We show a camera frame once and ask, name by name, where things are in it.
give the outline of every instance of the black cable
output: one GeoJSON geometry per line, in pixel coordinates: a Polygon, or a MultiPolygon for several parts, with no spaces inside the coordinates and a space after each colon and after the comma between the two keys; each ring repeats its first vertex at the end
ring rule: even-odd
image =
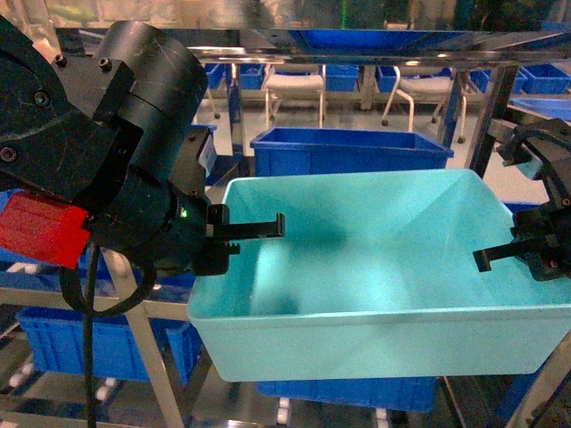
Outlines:
{"type": "Polygon", "coordinates": [[[95,380],[93,375],[93,318],[115,317],[134,308],[149,296],[157,279],[157,271],[153,265],[143,267],[141,284],[137,285],[137,289],[129,297],[109,309],[94,310],[95,283],[100,253],[101,249],[98,245],[94,243],[89,245],[85,296],[81,293],[78,269],[66,267],[60,269],[63,298],[73,309],[83,314],[83,359],[86,384],[87,428],[96,428],[97,426],[97,402],[95,399],[95,380]]]}
{"type": "Polygon", "coordinates": [[[95,379],[93,376],[93,305],[95,300],[95,283],[97,279],[97,265],[99,264],[99,246],[89,245],[89,259],[87,262],[87,280],[85,290],[86,312],[83,314],[83,361],[86,384],[86,411],[87,428],[96,428],[97,416],[95,399],[95,379]]]}
{"type": "Polygon", "coordinates": [[[137,289],[127,297],[125,300],[120,301],[115,306],[106,310],[93,310],[93,307],[88,308],[84,296],[81,294],[79,271],[77,269],[69,269],[62,267],[60,269],[60,284],[62,285],[62,293],[65,301],[73,309],[82,314],[90,313],[94,317],[115,317],[122,315],[136,305],[147,299],[153,290],[154,284],[157,279],[156,269],[151,265],[142,267],[143,279],[137,285],[137,289]]]}

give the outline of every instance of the red block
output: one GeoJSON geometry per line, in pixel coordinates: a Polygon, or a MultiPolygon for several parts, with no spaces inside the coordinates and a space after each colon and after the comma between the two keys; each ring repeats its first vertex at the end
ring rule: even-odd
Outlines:
{"type": "Polygon", "coordinates": [[[87,211],[28,192],[12,195],[0,213],[0,246],[45,263],[74,268],[90,233],[87,211]]]}

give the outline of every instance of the teal plastic bin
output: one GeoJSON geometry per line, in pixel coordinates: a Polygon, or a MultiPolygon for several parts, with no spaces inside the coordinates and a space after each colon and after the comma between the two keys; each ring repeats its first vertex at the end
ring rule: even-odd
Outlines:
{"type": "Polygon", "coordinates": [[[285,215],[198,278],[188,315],[232,382],[535,371],[571,328],[571,282],[472,252],[511,241],[509,210],[472,171],[233,181],[235,223],[285,215]]]}

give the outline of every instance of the screw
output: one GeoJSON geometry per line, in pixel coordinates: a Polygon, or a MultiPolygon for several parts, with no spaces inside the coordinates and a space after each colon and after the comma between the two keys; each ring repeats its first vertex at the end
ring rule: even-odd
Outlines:
{"type": "Polygon", "coordinates": [[[50,103],[50,97],[44,91],[37,91],[34,94],[34,103],[38,107],[47,107],[50,103]]]}
{"type": "Polygon", "coordinates": [[[111,61],[109,61],[109,58],[104,57],[101,60],[99,60],[99,67],[101,68],[101,70],[103,70],[103,72],[108,72],[111,71],[113,64],[111,61]]]}
{"type": "Polygon", "coordinates": [[[12,163],[16,158],[18,158],[18,152],[13,147],[6,146],[0,150],[0,160],[3,162],[12,163]]]}
{"type": "Polygon", "coordinates": [[[61,53],[57,54],[54,58],[55,64],[58,67],[65,67],[66,65],[68,65],[68,59],[63,56],[61,53]]]}

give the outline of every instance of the white chair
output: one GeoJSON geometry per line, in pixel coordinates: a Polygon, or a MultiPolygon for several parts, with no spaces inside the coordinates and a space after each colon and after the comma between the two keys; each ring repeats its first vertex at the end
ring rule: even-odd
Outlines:
{"type": "Polygon", "coordinates": [[[280,95],[312,91],[319,94],[319,127],[322,128],[325,119],[325,78],[325,65],[268,65],[266,67],[266,79],[262,87],[266,91],[266,128],[269,128],[269,123],[275,118],[281,103],[280,95]]]}
{"type": "MultiPolygon", "coordinates": [[[[389,101],[385,107],[385,113],[381,119],[381,124],[386,127],[389,122],[387,116],[391,105],[393,104],[394,95],[398,94],[406,99],[410,104],[409,112],[409,132],[414,128],[414,97],[419,95],[441,95],[442,100],[436,105],[436,109],[432,114],[432,123],[436,123],[438,114],[444,106],[446,98],[451,91],[451,78],[448,76],[436,76],[425,78],[403,78],[412,76],[431,76],[442,71],[441,68],[436,67],[394,67],[396,73],[396,82],[394,83],[393,91],[389,96],[389,101]]],[[[458,143],[462,144],[466,141],[464,137],[464,128],[466,126],[466,111],[468,108],[468,101],[466,94],[462,91],[462,106],[460,113],[460,131],[458,143]]]]}

